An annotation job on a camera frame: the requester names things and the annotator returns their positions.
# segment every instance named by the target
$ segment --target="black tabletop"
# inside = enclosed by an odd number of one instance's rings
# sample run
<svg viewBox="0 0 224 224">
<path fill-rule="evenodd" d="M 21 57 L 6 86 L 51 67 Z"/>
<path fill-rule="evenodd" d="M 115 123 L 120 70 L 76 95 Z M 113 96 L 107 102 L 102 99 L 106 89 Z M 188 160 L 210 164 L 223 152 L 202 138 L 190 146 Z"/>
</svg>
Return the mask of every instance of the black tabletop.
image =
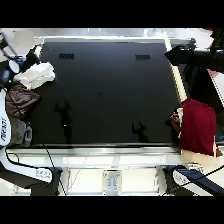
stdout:
<svg viewBox="0 0 224 224">
<path fill-rule="evenodd" d="M 171 143 L 165 121 L 178 100 L 164 53 L 157 43 L 45 43 L 56 78 L 35 90 L 33 144 Z"/>
</svg>

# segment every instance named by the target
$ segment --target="logo on robot arm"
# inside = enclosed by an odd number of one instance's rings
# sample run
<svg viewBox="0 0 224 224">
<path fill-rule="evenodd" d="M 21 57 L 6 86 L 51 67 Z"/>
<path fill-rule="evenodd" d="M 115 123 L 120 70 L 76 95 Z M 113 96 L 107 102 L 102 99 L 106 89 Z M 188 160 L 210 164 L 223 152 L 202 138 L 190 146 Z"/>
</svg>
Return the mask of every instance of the logo on robot arm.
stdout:
<svg viewBox="0 0 224 224">
<path fill-rule="evenodd" d="M 6 122 L 6 119 L 4 119 L 2 117 L 2 122 L 1 122 L 1 125 L 2 125 L 2 130 L 1 130 L 1 139 L 5 142 L 6 141 L 6 128 L 7 128 L 7 122 Z"/>
</svg>

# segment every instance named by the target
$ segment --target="black vent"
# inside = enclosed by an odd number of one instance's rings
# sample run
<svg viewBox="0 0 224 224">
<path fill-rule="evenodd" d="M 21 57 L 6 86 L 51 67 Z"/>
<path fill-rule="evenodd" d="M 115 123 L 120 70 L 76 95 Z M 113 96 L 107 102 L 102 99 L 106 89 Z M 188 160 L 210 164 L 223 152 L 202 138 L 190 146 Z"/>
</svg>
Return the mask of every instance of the black vent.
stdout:
<svg viewBox="0 0 224 224">
<path fill-rule="evenodd" d="M 74 59 L 74 54 L 59 54 L 59 59 Z"/>
<path fill-rule="evenodd" d="M 149 60 L 150 59 L 150 55 L 149 54 L 136 54 L 135 55 L 135 58 L 137 61 L 146 61 L 146 60 Z"/>
</svg>

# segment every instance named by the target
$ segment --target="brown cloth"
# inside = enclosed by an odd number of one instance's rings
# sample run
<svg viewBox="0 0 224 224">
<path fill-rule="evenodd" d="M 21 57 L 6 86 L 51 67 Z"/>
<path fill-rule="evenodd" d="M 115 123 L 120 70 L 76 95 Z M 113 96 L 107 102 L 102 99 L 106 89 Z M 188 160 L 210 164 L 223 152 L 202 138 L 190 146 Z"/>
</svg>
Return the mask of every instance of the brown cloth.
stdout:
<svg viewBox="0 0 224 224">
<path fill-rule="evenodd" d="M 39 99 L 38 94 L 28 90 L 20 82 L 13 82 L 9 93 L 6 95 L 6 112 L 23 120 L 25 112 Z"/>
</svg>

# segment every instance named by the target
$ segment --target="red cloth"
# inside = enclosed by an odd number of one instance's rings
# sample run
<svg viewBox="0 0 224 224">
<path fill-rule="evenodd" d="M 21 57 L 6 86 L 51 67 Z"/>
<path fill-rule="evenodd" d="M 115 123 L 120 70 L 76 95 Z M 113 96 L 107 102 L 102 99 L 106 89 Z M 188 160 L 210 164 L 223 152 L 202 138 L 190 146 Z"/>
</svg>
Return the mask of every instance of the red cloth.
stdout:
<svg viewBox="0 0 224 224">
<path fill-rule="evenodd" d="M 196 100 L 183 101 L 179 148 L 214 156 L 216 115 L 213 108 Z"/>
</svg>

